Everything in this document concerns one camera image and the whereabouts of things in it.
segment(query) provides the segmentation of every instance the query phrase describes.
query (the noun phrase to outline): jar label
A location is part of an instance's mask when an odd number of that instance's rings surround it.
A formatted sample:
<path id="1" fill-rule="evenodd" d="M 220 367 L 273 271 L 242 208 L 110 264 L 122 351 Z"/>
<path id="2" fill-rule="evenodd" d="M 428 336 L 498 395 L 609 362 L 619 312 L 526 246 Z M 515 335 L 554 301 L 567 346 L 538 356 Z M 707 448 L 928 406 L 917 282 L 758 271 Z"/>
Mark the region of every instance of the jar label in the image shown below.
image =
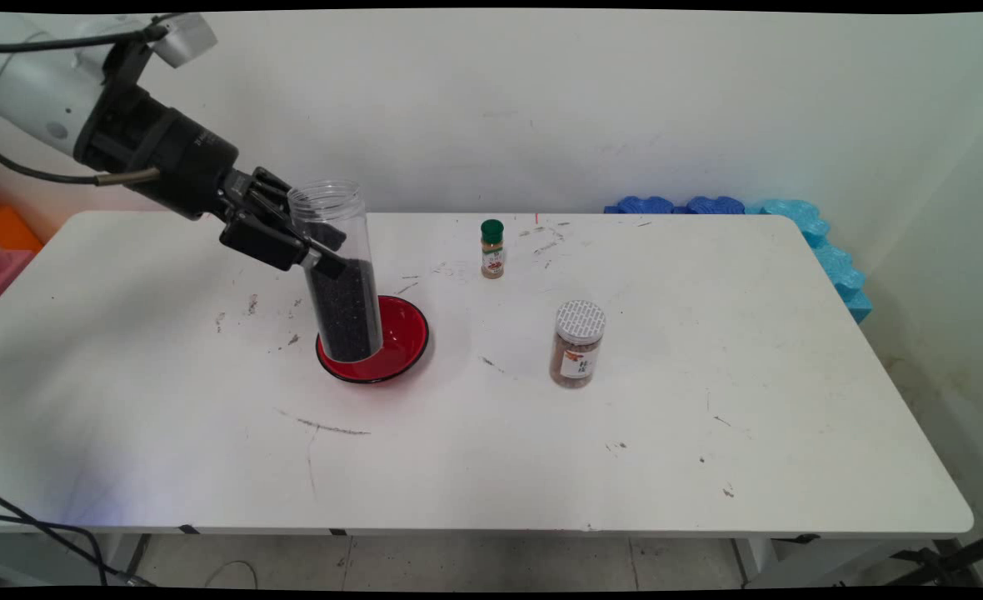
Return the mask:
<path id="1" fill-rule="evenodd" d="M 485 252 L 483 256 L 484 270 L 487 270 L 488 273 L 499 273 L 502 270 L 502 259 L 503 251 L 501 247 L 499 250 Z"/>
<path id="2" fill-rule="evenodd" d="M 583 379 L 591 376 L 591 372 L 595 371 L 595 358 L 598 356 L 598 348 L 587 352 L 565 350 L 561 356 L 559 373 L 562 377 L 569 379 Z"/>

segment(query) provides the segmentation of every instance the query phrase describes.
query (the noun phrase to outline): black cable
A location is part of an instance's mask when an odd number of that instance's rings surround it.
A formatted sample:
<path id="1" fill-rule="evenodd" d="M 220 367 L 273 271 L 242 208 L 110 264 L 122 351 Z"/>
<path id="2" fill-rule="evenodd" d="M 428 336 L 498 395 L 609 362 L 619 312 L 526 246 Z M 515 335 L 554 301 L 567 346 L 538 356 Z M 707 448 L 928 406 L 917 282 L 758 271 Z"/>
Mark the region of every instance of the black cable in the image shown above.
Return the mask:
<path id="1" fill-rule="evenodd" d="M 187 15 L 187 12 L 167 12 L 167 14 L 152 17 L 152 24 L 164 22 L 164 20 L 172 19 L 172 17 L 179 17 L 180 15 Z"/>
<path id="2" fill-rule="evenodd" d="M 87 46 L 106 46 L 119 42 L 157 42 L 169 33 L 166 27 L 159 24 L 138 29 L 137 31 L 126 31 L 125 33 L 111 33 L 108 35 L 92 35 L 92 37 L 70 37 L 68 39 L 48 39 L 45 42 L 22 42 L 22 44 L 0 44 L 0 53 L 38 53 L 42 50 L 65 50 L 68 48 L 85 48 Z"/>
<path id="3" fill-rule="evenodd" d="M 64 543 L 65 546 L 68 547 L 70 550 L 73 550 L 74 552 L 81 554 L 84 558 L 87 558 L 88 561 L 95 563 L 95 566 L 98 567 L 99 569 L 99 585 L 103 585 L 103 586 L 107 585 L 108 566 L 106 565 L 105 562 L 102 561 L 102 551 L 99 550 L 99 542 L 96 542 L 95 536 L 92 535 L 92 533 L 89 532 L 87 529 L 81 529 L 80 527 L 73 527 L 72 525 L 62 525 L 61 523 L 48 523 L 46 521 L 38 521 L 36 519 L 32 519 L 31 517 L 8 517 L 5 515 L 0 515 L 0 521 L 4 521 L 7 523 L 22 523 L 26 525 L 32 525 L 32 527 L 35 527 L 39 529 L 39 531 L 42 531 L 47 535 L 51 536 L 52 538 L 54 538 L 55 542 Z M 62 531 L 66 531 L 66 532 L 75 532 L 77 534 L 83 535 L 84 537 L 87 537 L 88 543 L 92 544 L 92 553 L 94 553 L 95 556 L 88 556 L 87 552 L 84 552 L 79 547 L 75 546 L 75 544 L 69 542 L 69 540 L 55 534 L 53 529 L 62 529 Z M 114 571 L 114 573 L 111 574 L 114 574 L 114 576 L 116 576 L 117 574 L 116 569 L 111 569 L 111 570 Z"/>
<path id="4" fill-rule="evenodd" d="M 45 173 L 43 171 L 36 171 L 35 168 L 28 168 L 20 166 L 20 164 L 14 162 L 11 159 L 1 155 L 0 153 L 0 164 L 9 170 L 17 171 L 22 175 L 28 175 L 30 178 L 43 179 L 45 182 L 55 182 L 55 183 L 81 183 L 82 185 L 94 186 L 96 185 L 96 178 L 89 175 L 55 175 L 54 173 Z"/>
<path id="5" fill-rule="evenodd" d="M 255 589 L 258 589 L 258 573 L 255 573 L 255 567 L 252 567 L 251 566 L 251 563 L 250 562 L 247 562 L 247 561 L 229 561 L 229 562 L 225 562 L 224 565 L 221 565 L 221 567 L 217 567 L 217 570 L 216 571 L 214 571 L 213 573 L 210 573 L 210 577 L 207 577 L 207 580 L 202 585 L 202 587 L 203 588 L 206 588 L 208 585 L 210 585 L 210 582 L 214 581 L 214 578 L 216 578 L 217 575 L 222 572 L 222 570 L 225 570 L 225 567 L 227 567 L 229 565 L 236 565 L 236 563 L 241 563 L 241 565 L 243 565 L 244 567 L 247 567 L 247 570 L 251 571 L 251 577 L 254 578 L 254 580 L 255 580 Z"/>
<path id="6" fill-rule="evenodd" d="M 16 171 L 29 178 L 42 179 L 45 182 L 55 183 L 80 183 L 85 186 L 117 186 L 125 183 L 151 182 L 159 178 L 157 168 L 144 168 L 142 171 L 132 171 L 129 173 L 104 173 L 102 175 L 57 175 L 36 171 L 35 168 L 24 167 L 11 159 L 1 155 L 0 164 L 9 170 Z"/>
<path id="7" fill-rule="evenodd" d="M 103 573 L 103 571 L 106 571 L 106 573 L 110 573 L 114 577 L 123 578 L 123 580 L 126 580 L 126 582 L 129 585 L 149 586 L 150 588 L 155 587 L 155 584 L 150 583 L 148 580 L 145 580 L 145 578 L 134 576 L 134 574 L 132 573 L 126 573 L 125 571 L 117 570 L 111 567 L 110 565 L 107 565 L 107 563 L 103 562 L 102 554 L 99 552 L 99 544 L 96 543 L 95 536 L 92 535 L 92 533 L 89 532 L 87 529 L 74 527 L 73 525 L 64 525 L 61 523 L 46 523 L 44 521 L 39 521 L 34 516 L 28 515 L 27 512 L 24 512 L 24 510 L 18 508 L 15 505 L 12 505 L 8 501 L 3 500 L 3 498 L 1 497 L 0 497 L 0 506 L 2 506 L 2 508 L 9 510 L 9 512 L 11 513 L 15 513 L 15 515 L 20 517 L 20 519 L 12 519 L 12 517 L 0 515 L 0 521 L 32 525 L 32 527 L 35 527 L 39 529 L 39 531 L 42 531 L 45 534 L 47 534 L 51 539 L 54 540 L 54 542 L 61 543 L 62 546 L 65 546 L 70 551 L 73 551 L 73 553 L 81 556 L 81 558 L 84 558 L 85 561 L 94 563 L 94 565 L 99 569 L 100 585 L 107 585 L 107 576 L 106 574 Z M 76 546 L 75 543 L 69 542 L 68 539 L 58 535 L 56 532 L 53 531 L 52 528 L 65 529 L 65 531 L 72 531 L 84 535 L 85 537 L 88 538 L 88 541 L 92 543 L 92 550 L 95 552 L 95 556 L 88 554 L 81 547 Z"/>

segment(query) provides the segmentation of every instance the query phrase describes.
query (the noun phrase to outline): blue foam block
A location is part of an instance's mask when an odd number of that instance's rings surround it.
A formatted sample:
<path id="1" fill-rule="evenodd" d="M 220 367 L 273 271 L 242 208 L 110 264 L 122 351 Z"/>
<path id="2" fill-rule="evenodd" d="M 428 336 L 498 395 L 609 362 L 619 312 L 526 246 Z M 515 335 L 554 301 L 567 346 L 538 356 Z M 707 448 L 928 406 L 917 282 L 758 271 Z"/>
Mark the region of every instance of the blue foam block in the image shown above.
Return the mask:
<path id="1" fill-rule="evenodd" d="M 715 200 L 697 195 L 688 203 L 688 208 L 695 215 L 743 215 L 743 202 L 727 195 L 720 195 Z"/>
<path id="2" fill-rule="evenodd" d="M 629 197 L 623 197 L 617 201 L 616 206 L 606 206 L 602 212 L 627 213 L 627 215 L 668 215 L 668 213 L 673 213 L 673 202 L 656 195 L 652 195 L 646 200 L 641 200 L 635 195 L 629 195 Z"/>
<path id="3" fill-rule="evenodd" d="M 854 261 L 849 253 L 826 242 L 822 246 L 815 247 L 814 255 L 845 303 L 861 292 L 861 286 L 866 283 L 866 276 L 851 266 Z"/>
<path id="4" fill-rule="evenodd" d="M 861 323 L 861 319 L 868 318 L 869 313 L 873 312 L 873 303 L 865 292 L 858 290 L 854 297 L 845 302 L 846 310 L 851 311 L 854 323 Z"/>
<path id="5" fill-rule="evenodd" d="M 799 225 L 806 243 L 818 248 L 826 242 L 828 223 L 818 217 L 818 207 L 801 200 L 769 200 L 762 204 L 759 215 L 781 215 Z"/>

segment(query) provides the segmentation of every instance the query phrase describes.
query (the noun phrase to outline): orange box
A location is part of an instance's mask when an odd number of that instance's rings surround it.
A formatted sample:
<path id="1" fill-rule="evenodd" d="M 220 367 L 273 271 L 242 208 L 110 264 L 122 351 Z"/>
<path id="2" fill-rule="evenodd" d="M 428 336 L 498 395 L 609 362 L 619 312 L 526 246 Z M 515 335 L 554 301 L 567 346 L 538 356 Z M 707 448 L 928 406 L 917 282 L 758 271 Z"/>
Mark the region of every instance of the orange box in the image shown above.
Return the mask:
<path id="1" fill-rule="evenodd" d="M 43 244 L 28 228 L 14 207 L 0 205 L 0 248 L 5 250 L 28 250 L 33 254 L 43 248 Z"/>

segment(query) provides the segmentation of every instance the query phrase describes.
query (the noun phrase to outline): green cap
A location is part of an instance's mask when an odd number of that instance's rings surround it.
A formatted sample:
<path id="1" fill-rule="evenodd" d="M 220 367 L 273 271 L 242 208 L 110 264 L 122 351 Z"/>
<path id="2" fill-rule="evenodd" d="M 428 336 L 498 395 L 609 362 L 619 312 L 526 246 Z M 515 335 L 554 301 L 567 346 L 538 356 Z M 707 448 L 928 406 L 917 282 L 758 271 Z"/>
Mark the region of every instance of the green cap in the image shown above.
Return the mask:
<path id="1" fill-rule="evenodd" d="M 502 242 L 502 221 L 488 219 L 481 223 L 481 240 L 484 240 L 484 243 Z"/>

